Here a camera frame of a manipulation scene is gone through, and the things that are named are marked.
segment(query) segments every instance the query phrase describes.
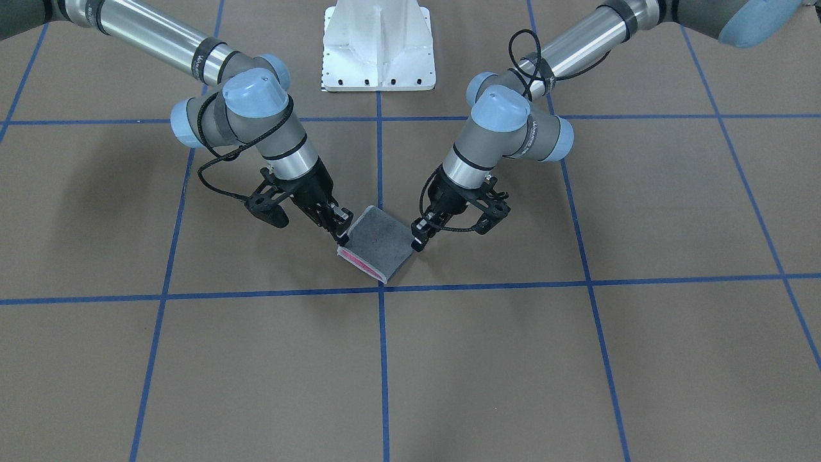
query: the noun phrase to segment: gray cloth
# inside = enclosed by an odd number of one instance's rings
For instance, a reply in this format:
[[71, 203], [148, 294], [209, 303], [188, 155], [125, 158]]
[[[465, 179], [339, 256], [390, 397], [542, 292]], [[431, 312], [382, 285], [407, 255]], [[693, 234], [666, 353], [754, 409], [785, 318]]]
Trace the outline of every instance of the gray cloth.
[[408, 225], [375, 206], [365, 209], [348, 235], [351, 240], [337, 248], [337, 255], [384, 284], [413, 253]]

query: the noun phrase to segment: brown floor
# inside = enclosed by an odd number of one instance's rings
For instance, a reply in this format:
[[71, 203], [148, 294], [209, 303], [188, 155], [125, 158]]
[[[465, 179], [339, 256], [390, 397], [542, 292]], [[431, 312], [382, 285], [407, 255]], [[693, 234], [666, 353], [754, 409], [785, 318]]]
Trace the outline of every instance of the brown floor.
[[[283, 58], [336, 198], [410, 223], [470, 78], [599, 3], [422, 2], [437, 87], [383, 95], [319, 90], [328, 0], [157, 5]], [[511, 216], [383, 287], [186, 181], [192, 79], [68, 23], [3, 42], [0, 460], [821, 460], [819, 46], [811, 8], [748, 50], [637, 35], [555, 89], [566, 163], [502, 163]]]

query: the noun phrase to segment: blue tape line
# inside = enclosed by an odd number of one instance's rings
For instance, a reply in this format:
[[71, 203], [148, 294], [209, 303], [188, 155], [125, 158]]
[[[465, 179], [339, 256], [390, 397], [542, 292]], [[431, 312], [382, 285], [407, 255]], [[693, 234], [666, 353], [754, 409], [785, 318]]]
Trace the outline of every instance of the blue tape line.
[[817, 280], [817, 279], [821, 279], [821, 273], [792, 274], [792, 275], [787, 275], [787, 278], [790, 279], [790, 280]]
[[20, 103], [20, 97], [23, 95], [23, 87], [25, 87], [25, 83], [29, 80], [31, 68], [34, 67], [34, 60], [37, 59], [37, 54], [40, 53], [40, 47], [43, 46], [43, 40], [46, 38], [47, 32], [48, 24], [44, 25], [43, 29], [40, 31], [40, 37], [37, 38], [37, 44], [34, 46], [34, 51], [31, 52], [29, 63], [25, 67], [23, 77], [20, 79], [20, 84], [17, 86], [17, 92], [14, 94], [14, 99], [11, 101], [11, 107], [9, 107], [8, 113], [6, 114], [6, 122], [2, 125], [2, 127], [0, 127], [0, 143], [2, 143], [3, 138], [6, 137], [6, 131], [8, 130], [11, 118], [14, 116], [14, 111], [17, 110], [17, 104]]
[[773, 238], [770, 236], [766, 223], [764, 223], [764, 216], [761, 213], [761, 209], [759, 208], [758, 202], [755, 200], [755, 195], [753, 194], [752, 187], [750, 186], [750, 182], [747, 180], [747, 175], [744, 172], [744, 167], [741, 165], [738, 153], [736, 152], [735, 144], [732, 142], [730, 132], [727, 130], [727, 124], [724, 123], [724, 117], [722, 116], [721, 111], [718, 109], [718, 104], [716, 103], [716, 100], [713, 97], [713, 91], [710, 89], [710, 85], [707, 82], [707, 76], [704, 74], [704, 69], [701, 67], [699, 58], [695, 54], [695, 49], [693, 48], [692, 42], [690, 42], [690, 37], [687, 35], [687, 30], [684, 28], [684, 26], [680, 27], [681, 33], [684, 36], [684, 40], [687, 43], [687, 48], [690, 50], [690, 55], [693, 58], [693, 63], [695, 64], [696, 69], [698, 69], [699, 71], [701, 81], [704, 84], [704, 89], [707, 91], [707, 96], [710, 99], [710, 103], [713, 105], [713, 110], [715, 111], [716, 116], [718, 117], [718, 123], [721, 125], [722, 133], [724, 134], [724, 139], [727, 141], [727, 146], [730, 148], [730, 154], [732, 154], [732, 159], [733, 162], [735, 162], [736, 164], [738, 174], [741, 176], [741, 182], [744, 184], [744, 189], [747, 191], [747, 197], [750, 199], [750, 204], [752, 204], [753, 206], [755, 217], [759, 221], [761, 231], [764, 233], [764, 238], [767, 240], [767, 245], [769, 246], [770, 252], [773, 254], [773, 260], [775, 261], [775, 265], [778, 268], [778, 274], [780, 274], [783, 279], [784, 289], [787, 291], [787, 295], [789, 295], [790, 297], [792, 309], [796, 312], [798, 322], [801, 325], [801, 329], [804, 331], [804, 336], [807, 339], [807, 344], [809, 344], [810, 351], [812, 352], [813, 357], [815, 359], [815, 364], [816, 366], [818, 366], [818, 369], [821, 372], [821, 354], [819, 354], [818, 347], [815, 345], [812, 333], [810, 333], [810, 329], [807, 326], [806, 320], [804, 319], [804, 313], [801, 312], [801, 307], [798, 305], [798, 301], [796, 300], [796, 297], [792, 292], [790, 280], [787, 278], [787, 273], [784, 271], [784, 266], [781, 262], [781, 258], [778, 256], [778, 252], [776, 251]]
[[300, 117], [300, 122], [376, 122], [376, 117]]
[[613, 119], [665, 119], [665, 118], [716, 118], [715, 114], [575, 114], [562, 115], [563, 118], [580, 120], [613, 120]]
[[722, 118], [821, 118], [821, 114], [722, 114]]
[[576, 229], [576, 241], [579, 245], [579, 256], [581, 257], [582, 270], [585, 272], [585, 285], [587, 286], [587, 294], [590, 298], [590, 306], [593, 308], [593, 319], [596, 324], [596, 333], [599, 336], [599, 348], [602, 351], [602, 361], [604, 363], [604, 373], [608, 378], [608, 388], [610, 389], [610, 399], [612, 401], [613, 413], [616, 417], [616, 425], [618, 426], [618, 435], [621, 440], [621, 452], [624, 455], [625, 462], [630, 462], [630, 447], [627, 445], [627, 435], [624, 430], [624, 422], [621, 419], [621, 407], [618, 403], [618, 393], [616, 392], [616, 382], [613, 380], [612, 369], [610, 367], [610, 355], [608, 354], [607, 342], [604, 339], [604, 330], [602, 328], [601, 318], [599, 317], [599, 304], [596, 302], [596, 293], [594, 291], [593, 280], [590, 277], [590, 266], [587, 261], [587, 252], [585, 251], [585, 241], [581, 236], [581, 226], [579, 225], [579, 215], [576, 210], [576, 201], [573, 198], [573, 187], [570, 183], [570, 174], [567, 172], [567, 163], [564, 159], [561, 161], [562, 176], [564, 177], [565, 189], [567, 191], [567, 200], [570, 204], [571, 216], [573, 219], [573, 227]]
[[217, 9], [217, 20], [213, 25], [213, 36], [218, 37], [220, 28], [222, 27], [222, 12], [225, 10], [225, 0], [219, 1], [219, 8]]
[[51, 298], [7, 298], [0, 300], [0, 306], [53, 305], [59, 303], [112, 303], [112, 302], [157, 302], [162, 295], [103, 295], [99, 297], [51, 297]]
[[435, 292], [457, 290], [499, 290], [499, 289], [546, 289], [556, 287], [584, 287], [584, 281], [505, 283], [505, 284], [449, 284], [449, 285], [406, 285], [387, 286], [385, 292]]
[[[656, 285], [656, 284], [703, 284], [717, 282], [744, 282], [756, 280], [780, 280], [781, 275], [735, 275], [735, 276], [696, 276], [681, 278], [648, 278], [634, 280], [591, 280], [594, 287], [621, 285]], [[801, 273], [787, 275], [790, 280], [819, 280], [821, 273]], [[499, 283], [499, 284], [445, 284], [445, 285], [405, 285], [387, 286], [386, 293], [399, 292], [451, 292], [462, 290], [502, 290], [502, 289], [551, 289], [561, 287], [586, 287], [587, 281], [556, 281], [533, 283]], [[54, 298], [7, 298], [0, 299], [0, 306], [44, 305], [58, 303], [110, 303], [110, 302], [157, 302], [160, 300], [210, 300], [215, 298], [265, 298], [265, 297], [304, 297], [310, 295], [346, 295], [349, 293], [377, 293], [375, 287], [354, 287], [344, 289], [301, 289], [301, 290], [260, 290], [250, 292], [212, 292], [212, 293], [170, 293], [168, 295], [104, 295], [98, 297], [54, 297]]]
[[[550, 113], [553, 109], [553, 98], [548, 97]], [[676, 118], [717, 118], [714, 114], [570, 114], [562, 115], [572, 120], [613, 120], [613, 119], [676, 119]], [[821, 118], [821, 114], [722, 114], [722, 118]], [[447, 122], [465, 121], [467, 116], [442, 117], [383, 117], [383, 122]], [[377, 122], [376, 117], [305, 117], [301, 122]], [[171, 123], [167, 118], [136, 118], [136, 119], [89, 119], [89, 120], [11, 120], [3, 121], [3, 125], [126, 125], [126, 124], [164, 124]]]
[[781, 280], [780, 275], [740, 275], [740, 276], [704, 276], [691, 278], [648, 278], [637, 280], [594, 280], [594, 286], [609, 285], [651, 285], [651, 284], [699, 284], [715, 282], [743, 282], [755, 280]]
[[143, 432], [143, 422], [145, 421], [145, 408], [149, 402], [149, 392], [151, 390], [151, 378], [154, 376], [154, 361], [157, 358], [157, 347], [159, 346], [159, 333], [163, 328], [163, 317], [165, 316], [165, 300], [159, 303], [157, 310], [157, 320], [154, 322], [154, 336], [151, 338], [151, 351], [149, 352], [149, 363], [145, 369], [145, 379], [143, 381], [143, 393], [140, 397], [140, 408], [137, 411], [137, 422], [134, 426], [134, 440], [131, 441], [131, 454], [129, 462], [136, 462], [137, 452], [140, 450], [140, 437]]
[[385, 327], [385, 285], [379, 283], [379, 358], [382, 364], [382, 453], [391, 460], [390, 414], [388, 412], [388, 333]]
[[151, 387], [151, 377], [154, 374], [154, 360], [157, 357], [159, 345], [159, 335], [163, 328], [163, 315], [165, 313], [165, 303], [168, 295], [168, 288], [171, 285], [171, 275], [174, 269], [174, 258], [177, 255], [177, 243], [180, 239], [180, 228], [182, 227], [182, 212], [186, 208], [186, 193], [188, 192], [188, 180], [191, 176], [191, 165], [194, 163], [195, 150], [188, 151], [188, 161], [186, 163], [186, 174], [182, 180], [182, 191], [180, 192], [180, 202], [177, 206], [177, 219], [174, 222], [174, 233], [171, 238], [171, 248], [168, 250], [168, 262], [165, 268], [165, 278], [163, 278], [163, 298], [160, 300], [157, 310], [157, 322], [154, 325], [154, 336], [151, 340], [151, 352], [149, 363], [145, 369], [145, 380], [143, 383], [143, 394], [140, 398], [140, 408], [137, 411], [137, 422], [134, 426], [134, 440], [131, 442], [130, 462], [137, 460], [137, 452], [140, 449], [140, 438], [143, 432], [143, 421], [145, 419], [145, 408], [148, 405], [149, 392]]
[[168, 300], [211, 300], [215, 298], [305, 297], [310, 295], [345, 295], [349, 293], [377, 293], [375, 287], [349, 289], [260, 290], [254, 292], [171, 293]]
[[376, 191], [377, 207], [381, 210], [385, 206], [383, 194], [383, 173], [382, 173], [382, 92], [376, 92]]
[[385, 117], [384, 122], [447, 122], [465, 121], [467, 116], [418, 116], [418, 117]]
[[171, 123], [171, 120], [167, 118], [121, 118], [109, 120], [16, 120], [9, 122], [9, 125], [128, 125], [148, 123]]

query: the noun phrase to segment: silver metal tube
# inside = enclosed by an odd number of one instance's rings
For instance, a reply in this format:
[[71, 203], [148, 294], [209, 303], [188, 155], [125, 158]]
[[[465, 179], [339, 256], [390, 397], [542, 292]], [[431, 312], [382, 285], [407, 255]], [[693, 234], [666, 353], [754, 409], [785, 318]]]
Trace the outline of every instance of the silver metal tube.
[[485, 177], [490, 173], [488, 170], [475, 169], [466, 164], [451, 148], [447, 153], [442, 168], [448, 178], [465, 189], [476, 189], [482, 186]]
[[[98, 5], [99, 14], [93, 12]], [[219, 83], [219, 70], [234, 51], [228, 45], [220, 44], [213, 51], [200, 50], [198, 54], [198, 47], [209, 35], [136, 0], [67, 0], [66, 10], [75, 24], [98, 27], [99, 21], [107, 34], [208, 85]], [[197, 72], [194, 69], [196, 63], [193, 62], [195, 56], [204, 60]]]
[[[583, 71], [606, 52], [616, 48], [627, 37], [627, 25], [612, 8], [601, 7], [559, 35], [542, 48], [542, 58], [550, 64], [556, 77]], [[535, 66], [529, 60], [519, 63], [527, 73]], [[534, 99], [544, 95], [544, 83], [530, 87]]]
[[187, 73], [197, 47], [209, 37], [133, 0], [107, 0], [100, 20], [109, 34]]
[[281, 180], [292, 180], [308, 173], [319, 160], [316, 148], [310, 139], [297, 152], [277, 160], [269, 160], [273, 175]]

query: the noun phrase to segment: light blue joint cap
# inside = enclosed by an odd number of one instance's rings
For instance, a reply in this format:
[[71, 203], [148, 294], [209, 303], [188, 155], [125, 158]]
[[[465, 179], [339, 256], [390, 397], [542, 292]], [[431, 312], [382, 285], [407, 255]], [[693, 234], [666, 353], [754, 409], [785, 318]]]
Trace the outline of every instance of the light blue joint cap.
[[288, 93], [262, 67], [236, 74], [222, 88], [222, 96], [233, 113], [248, 118], [271, 117], [288, 105]]
[[288, 89], [291, 88], [291, 71], [288, 71], [288, 66], [285, 65], [285, 62], [270, 53], [260, 54], [258, 58], [268, 61], [268, 64], [273, 67], [273, 71], [277, 73], [279, 85], [283, 90], [288, 91]]
[[554, 116], [559, 119], [559, 139], [556, 140], [556, 146], [553, 147], [553, 152], [539, 162], [558, 162], [570, 154], [570, 149], [573, 148], [573, 141], [576, 140], [576, 134], [573, 132], [573, 126], [565, 119]]
[[724, 26], [718, 41], [740, 49], [772, 37], [795, 14], [802, 0], [750, 0]]
[[477, 125], [497, 133], [515, 132], [527, 123], [530, 101], [503, 85], [491, 85], [470, 110]]
[[190, 100], [184, 99], [174, 104], [174, 109], [171, 110], [171, 130], [180, 143], [190, 148], [204, 148], [205, 146], [194, 134], [191, 123], [188, 122], [188, 101]]
[[482, 72], [481, 74], [477, 75], [467, 84], [467, 91], [465, 91], [465, 98], [467, 99], [467, 105], [471, 108], [474, 104], [476, 104], [476, 98], [479, 97], [479, 90], [482, 89], [482, 84], [488, 78], [497, 76], [498, 74], [494, 74], [492, 72]]

